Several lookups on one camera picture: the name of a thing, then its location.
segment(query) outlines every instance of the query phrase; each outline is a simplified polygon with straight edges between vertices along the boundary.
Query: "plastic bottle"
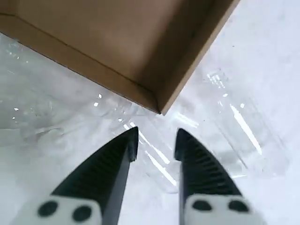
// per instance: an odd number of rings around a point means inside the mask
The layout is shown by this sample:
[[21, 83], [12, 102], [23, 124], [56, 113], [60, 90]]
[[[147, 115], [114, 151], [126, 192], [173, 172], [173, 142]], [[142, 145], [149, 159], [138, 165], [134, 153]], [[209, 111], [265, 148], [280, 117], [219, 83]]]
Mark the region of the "plastic bottle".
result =
[[197, 96], [205, 111], [250, 174], [283, 174], [289, 165], [285, 147], [247, 96], [246, 86], [207, 57], [196, 71], [202, 76]]

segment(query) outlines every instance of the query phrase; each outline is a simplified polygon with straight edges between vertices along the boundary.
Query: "clear plastic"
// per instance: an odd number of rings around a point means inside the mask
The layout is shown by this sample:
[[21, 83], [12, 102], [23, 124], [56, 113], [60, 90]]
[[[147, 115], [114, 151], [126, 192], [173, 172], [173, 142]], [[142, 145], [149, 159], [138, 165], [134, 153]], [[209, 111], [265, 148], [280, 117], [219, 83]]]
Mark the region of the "clear plastic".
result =
[[226, 76], [209, 55], [205, 57], [196, 71], [202, 75], [197, 97], [239, 161], [251, 175], [285, 173], [287, 151], [247, 95], [246, 85]]

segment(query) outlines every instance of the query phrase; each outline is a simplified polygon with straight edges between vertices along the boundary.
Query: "white floor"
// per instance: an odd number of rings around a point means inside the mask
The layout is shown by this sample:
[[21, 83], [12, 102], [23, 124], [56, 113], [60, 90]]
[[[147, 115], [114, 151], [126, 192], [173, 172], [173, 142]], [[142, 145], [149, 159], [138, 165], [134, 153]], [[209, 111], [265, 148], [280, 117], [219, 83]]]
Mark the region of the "white floor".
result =
[[[141, 131], [139, 154], [119, 224], [178, 223], [177, 127], [209, 146], [268, 224], [298, 224], [299, 9], [297, 0], [241, 0], [165, 117], [0, 35], [1, 224], [9, 224], [26, 200], [50, 193], [97, 148], [132, 126]], [[255, 112], [244, 111], [248, 119], [259, 115], [267, 124], [259, 126], [283, 143], [279, 150], [262, 151], [271, 169], [260, 170], [258, 158], [246, 161], [247, 169], [236, 156], [241, 150], [228, 143], [240, 134], [225, 138], [222, 126], [216, 126], [208, 110], [214, 106], [199, 94], [203, 78], [215, 70], [229, 78], [232, 96], [238, 96], [233, 99], [255, 105]]]

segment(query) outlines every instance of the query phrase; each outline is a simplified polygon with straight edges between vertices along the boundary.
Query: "brown cardboard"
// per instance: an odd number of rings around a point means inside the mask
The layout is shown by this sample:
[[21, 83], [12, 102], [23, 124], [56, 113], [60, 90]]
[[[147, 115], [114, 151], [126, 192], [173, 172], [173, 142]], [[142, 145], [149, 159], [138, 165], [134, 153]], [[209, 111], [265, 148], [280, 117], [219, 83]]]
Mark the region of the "brown cardboard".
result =
[[166, 113], [238, 0], [0, 0], [0, 32]]

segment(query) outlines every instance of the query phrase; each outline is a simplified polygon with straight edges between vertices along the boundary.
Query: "cardboard flap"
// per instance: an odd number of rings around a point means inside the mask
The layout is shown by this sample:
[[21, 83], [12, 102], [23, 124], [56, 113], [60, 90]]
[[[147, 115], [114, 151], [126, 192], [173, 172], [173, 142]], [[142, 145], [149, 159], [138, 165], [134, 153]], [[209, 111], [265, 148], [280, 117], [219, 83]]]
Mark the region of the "cardboard flap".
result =
[[0, 0], [0, 15], [16, 15], [18, 0]]

